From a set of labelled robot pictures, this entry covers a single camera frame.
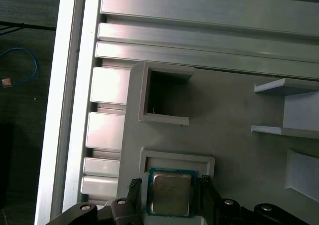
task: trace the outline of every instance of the blue cable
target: blue cable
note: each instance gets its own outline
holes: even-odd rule
[[[34,67],[35,67],[35,68],[34,68],[34,72],[32,73],[32,75],[31,75],[29,78],[27,78],[27,79],[25,79],[25,80],[23,80],[23,81],[20,81],[20,82],[13,83],[10,87],[19,86],[19,85],[22,85],[22,84],[24,84],[24,83],[30,81],[31,79],[34,78],[34,76],[35,76],[35,74],[36,74],[36,72],[37,72],[37,70],[38,70],[38,62],[37,62],[35,56],[34,56],[29,50],[27,50],[27,49],[25,49],[25,48],[14,47],[14,48],[12,48],[12,49],[8,49],[8,50],[6,50],[5,52],[1,53],[1,54],[0,54],[0,57],[5,56],[6,54],[9,54],[9,53],[11,53],[11,52],[13,52],[13,51],[16,51],[16,50],[22,50],[22,51],[28,53],[28,54],[32,57],[32,59],[33,59]],[[9,88],[9,86],[3,87],[3,86],[0,85],[0,88]]]

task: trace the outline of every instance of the cable connector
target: cable connector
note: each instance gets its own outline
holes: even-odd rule
[[[11,78],[2,79],[1,83],[3,88],[12,87]]]

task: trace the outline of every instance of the gray plastic surface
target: gray plastic surface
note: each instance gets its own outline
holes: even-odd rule
[[[251,132],[319,139],[319,131],[252,125]]]
[[[175,84],[187,83],[193,75],[194,68],[169,65],[157,66],[158,64],[156,63],[140,63],[140,65],[143,66],[143,80],[139,120],[188,125],[188,117],[166,114],[165,110],[167,108],[162,105],[163,98],[160,95],[164,95],[165,97],[165,87],[168,84],[173,86]],[[159,107],[162,111],[161,114],[158,114]]]
[[[255,93],[285,96],[282,127],[252,125],[252,132],[319,139],[319,82],[280,79],[255,85]]]
[[[289,150],[285,187],[319,203],[319,159]]]
[[[134,66],[129,83],[118,197],[126,195],[131,179],[147,178],[147,173],[139,171],[142,148],[200,153],[215,158],[214,185],[223,198],[235,199],[251,210],[256,204],[272,203],[309,224],[319,223],[319,203],[294,190],[285,190],[287,150],[296,149],[319,157],[318,141],[251,134],[252,124],[283,125],[285,98],[254,93],[254,84],[276,79],[195,69],[189,82],[172,87],[163,101],[176,116],[187,115],[188,126],[139,122],[142,79],[143,65]],[[200,219],[146,216],[145,224],[197,225]]]
[[[210,175],[214,178],[215,159],[212,156],[197,154],[178,154],[142,149],[140,173],[149,168],[195,170],[197,176]]]
[[[319,90],[319,82],[284,78],[267,84],[255,85],[255,93],[295,95]]]
[[[319,133],[319,91],[285,98],[284,127]]]

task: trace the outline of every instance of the dark floor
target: dark floor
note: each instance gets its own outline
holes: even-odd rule
[[[59,0],[0,0],[0,21],[56,27],[58,6]],[[13,124],[4,207],[8,225],[34,223],[54,38],[54,31],[36,29],[0,36],[0,53],[12,47],[24,47],[36,56],[39,64],[30,82],[19,87],[0,88],[0,123]],[[26,53],[18,51],[0,58],[0,79],[10,77],[18,82],[31,75],[33,69],[33,61]],[[6,145],[1,138],[0,144]],[[2,224],[5,220],[1,211]]]

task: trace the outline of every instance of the screw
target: screw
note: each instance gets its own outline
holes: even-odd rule
[[[82,207],[81,207],[81,209],[82,210],[88,210],[88,209],[90,209],[90,205],[83,205]]]
[[[268,211],[268,212],[272,210],[272,208],[270,206],[268,206],[268,205],[262,205],[261,208],[262,208],[262,210],[265,210],[265,211]]]
[[[117,203],[118,204],[126,204],[126,201],[125,200],[118,200]]]
[[[226,203],[227,205],[233,205],[234,201],[232,201],[230,199],[227,199],[227,200],[224,201],[224,203]]]

